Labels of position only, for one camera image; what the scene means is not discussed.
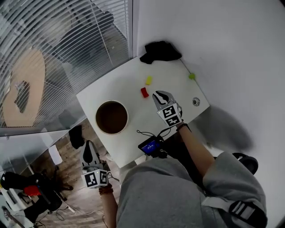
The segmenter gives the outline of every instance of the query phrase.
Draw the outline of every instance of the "wooden floor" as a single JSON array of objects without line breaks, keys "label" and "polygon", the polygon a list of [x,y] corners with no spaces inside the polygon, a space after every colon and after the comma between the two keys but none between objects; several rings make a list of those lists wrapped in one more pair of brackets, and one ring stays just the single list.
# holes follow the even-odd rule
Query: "wooden floor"
[{"label": "wooden floor", "polygon": [[[105,158],[106,149],[102,145],[98,136],[95,134],[93,128],[89,124],[89,121],[86,119],[82,123],[82,136],[86,140],[91,140],[98,152],[100,154],[100,159],[106,160],[108,162],[109,168],[114,177],[118,178],[118,166],[115,162],[109,161]],[[102,204],[100,195],[98,193],[98,189],[88,189],[83,185],[83,181],[81,179],[81,163],[79,160],[80,150],[72,147],[71,142],[69,140],[69,135],[67,134],[65,137],[58,140],[55,145],[63,159],[63,162],[58,165],[58,177],[65,184],[68,184],[73,187],[72,191],[63,191],[63,195],[67,198],[67,203],[76,207],[83,213],[90,213],[93,210],[102,211]],[[44,169],[47,170],[48,175],[52,175],[55,165],[49,156],[49,152],[45,151],[36,161],[32,163],[32,167],[34,172],[41,173]],[[25,170],[23,172],[24,175],[29,175],[29,171]],[[110,183],[113,185],[114,196],[118,202],[118,198],[120,195],[120,186],[119,183],[113,179],[110,179]],[[61,209],[66,208],[66,204],[63,203],[60,207]],[[47,211],[41,215],[39,215],[37,221],[41,219],[41,222],[46,226],[46,228],[69,228],[69,227],[77,227],[77,228],[105,228],[106,226],[103,223],[102,216],[103,214],[100,212],[94,212],[91,215],[83,215],[79,212],[76,212],[75,215],[71,215],[72,212],[70,210],[65,210],[66,214],[62,211],[58,211],[58,213],[64,218],[64,221],[60,221],[56,214],[47,215]]]}]

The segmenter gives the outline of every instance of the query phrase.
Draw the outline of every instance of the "window blinds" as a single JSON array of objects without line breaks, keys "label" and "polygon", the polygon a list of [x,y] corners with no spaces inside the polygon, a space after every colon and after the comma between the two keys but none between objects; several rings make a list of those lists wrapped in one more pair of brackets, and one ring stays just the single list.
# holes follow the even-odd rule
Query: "window blinds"
[{"label": "window blinds", "polygon": [[127,0],[2,2],[0,127],[49,130],[79,91],[130,59],[130,37]]}]

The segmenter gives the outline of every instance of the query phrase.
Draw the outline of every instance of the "bracelet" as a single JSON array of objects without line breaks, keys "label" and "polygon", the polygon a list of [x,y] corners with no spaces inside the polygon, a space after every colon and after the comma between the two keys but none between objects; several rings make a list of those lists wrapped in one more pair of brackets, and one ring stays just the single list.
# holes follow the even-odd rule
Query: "bracelet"
[{"label": "bracelet", "polygon": [[180,125],[180,126],[176,129],[176,131],[179,131],[179,130],[180,130],[182,127],[184,127],[184,126],[188,127],[188,129],[190,130],[188,124],[184,123],[184,124]]},{"label": "bracelet", "polygon": [[108,184],[107,186],[99,188],[99,194],[108,194],[108,193],[113,193],[112,185]]}]

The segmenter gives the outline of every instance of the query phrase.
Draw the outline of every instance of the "yellow block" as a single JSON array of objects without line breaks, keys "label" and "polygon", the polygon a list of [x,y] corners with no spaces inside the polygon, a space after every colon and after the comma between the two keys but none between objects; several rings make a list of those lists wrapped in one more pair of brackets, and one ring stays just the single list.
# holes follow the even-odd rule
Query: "yellow block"
[{"label": "yellow block", "polygon": [[150,85],[152,82],[152,76],[147,76],[146,85]]}]

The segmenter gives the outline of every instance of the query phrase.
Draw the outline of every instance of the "white wall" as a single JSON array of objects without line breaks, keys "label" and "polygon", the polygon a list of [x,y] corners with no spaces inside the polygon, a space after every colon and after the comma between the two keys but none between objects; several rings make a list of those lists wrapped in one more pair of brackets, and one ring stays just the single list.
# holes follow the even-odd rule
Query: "white wall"
[{"label": "white wall", "polygon": [[285,214],[285,8],[279,0],[141,0],[139,55],[159,39],[181,51],[209,103],[249,131],[275,227]]},{"label": "white wall", "polygon": [[27,167],[23,155],[29,163],[33,162],[41,153],[67,132],[68,130],[61,130],[25,134],[11,136],[9,139],[0,137],[0,165],[3,166],[3,168],[10,167],[10,159],[15,171],[19,173]]}]

